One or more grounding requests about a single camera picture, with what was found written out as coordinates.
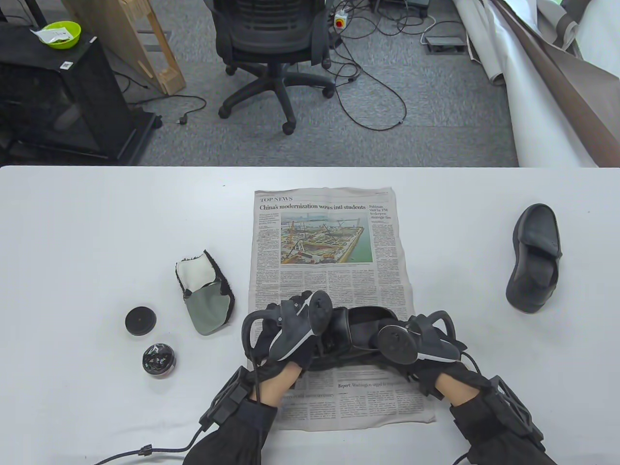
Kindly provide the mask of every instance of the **rolled fabric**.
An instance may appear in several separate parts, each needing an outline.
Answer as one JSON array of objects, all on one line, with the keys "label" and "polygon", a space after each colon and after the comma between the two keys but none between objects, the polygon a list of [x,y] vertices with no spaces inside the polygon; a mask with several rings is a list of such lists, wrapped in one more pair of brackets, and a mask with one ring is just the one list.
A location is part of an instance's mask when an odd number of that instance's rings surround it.
[{"label": "rolled fabric", "polygon": [[592,0],[562,0],[562,7],[577,23],[581,22],[583,13]]},{"label": "rolled fabric", "polygon": [[566,50],[577,36],[579,25],[566,10],[554,0],[538,0],[538,11],[555,28],[557,39],[553,43],[557,48]]}]

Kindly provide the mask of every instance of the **chair base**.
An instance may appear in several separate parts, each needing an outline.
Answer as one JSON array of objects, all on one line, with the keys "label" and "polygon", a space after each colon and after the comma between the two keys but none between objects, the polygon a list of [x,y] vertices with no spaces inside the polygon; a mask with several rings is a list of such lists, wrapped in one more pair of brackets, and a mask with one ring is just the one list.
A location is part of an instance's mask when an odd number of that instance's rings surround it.
[{"label": "chair base", "polygon": [[335,81],[329,77],[288,71],[290,66],[290,64],[280,63],[269,63],[266,66],[262,64],[235,63],[234,65],[227,66],[226,74],[229,76],[232,76],[238,68],[241,68],[258,79],[250,82],[250,84],[228,97],[219,108],[219,117],[226,119],[231,115],[235,105],[265,91],[273,91],[278,97],[286,116],[286,123],[282,125],[282,131],[287,136],[293,134],[297,121],[291,100],[286,93],[286,88],[290,86],[322,87],[323,96],[331,99],[334,96],[336,85]]}]

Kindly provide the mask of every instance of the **black box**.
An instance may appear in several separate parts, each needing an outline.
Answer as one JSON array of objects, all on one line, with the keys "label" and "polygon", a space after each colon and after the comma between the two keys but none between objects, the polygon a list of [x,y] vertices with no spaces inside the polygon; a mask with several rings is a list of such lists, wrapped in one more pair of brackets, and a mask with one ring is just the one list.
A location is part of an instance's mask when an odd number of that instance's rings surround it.
[{"label": "black box", "polygon": [[13,143],[101,164],[126,164],[144,138],[97,37],[82,33],[73,48],[55,50],[28,27],[2,23],[0,125]]}]

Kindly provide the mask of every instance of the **black leather loafer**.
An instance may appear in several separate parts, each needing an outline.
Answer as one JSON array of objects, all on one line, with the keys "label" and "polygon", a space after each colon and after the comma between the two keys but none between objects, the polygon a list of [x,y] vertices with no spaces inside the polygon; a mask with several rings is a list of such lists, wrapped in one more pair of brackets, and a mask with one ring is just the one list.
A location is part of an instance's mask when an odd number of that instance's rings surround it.
[{"label": "black leather loafer", "polygon": [[371,363],[379,355],[371,338],[376,337],[385,320],[397,322],[398,318],[384,307],[335,308],[308,371]]},{"label": "black leather loafer", "polygon": [[535,313],[557,286],[562,250],[553,210],[542,203],[525,210],[512,241],[516,263],[506,287],[506,299],[519,310]]}]

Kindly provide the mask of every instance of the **wooden frame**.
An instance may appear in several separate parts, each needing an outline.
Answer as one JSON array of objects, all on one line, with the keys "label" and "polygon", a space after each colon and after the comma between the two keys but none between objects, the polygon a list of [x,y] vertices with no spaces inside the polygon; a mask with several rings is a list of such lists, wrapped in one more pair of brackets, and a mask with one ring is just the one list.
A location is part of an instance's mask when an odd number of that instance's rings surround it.
[{"label": "wooden frame", "polygon": [[[65,8],[82,28],[99,37],[99,40],[135,69],[153,86],[165,94],[173,95],[185,87],[185,79],[166,35],[157,20],[149,0],[62,0]],[[155,71],[146,49],[134,26],[146,17],[157,37],[168,67]]]}]

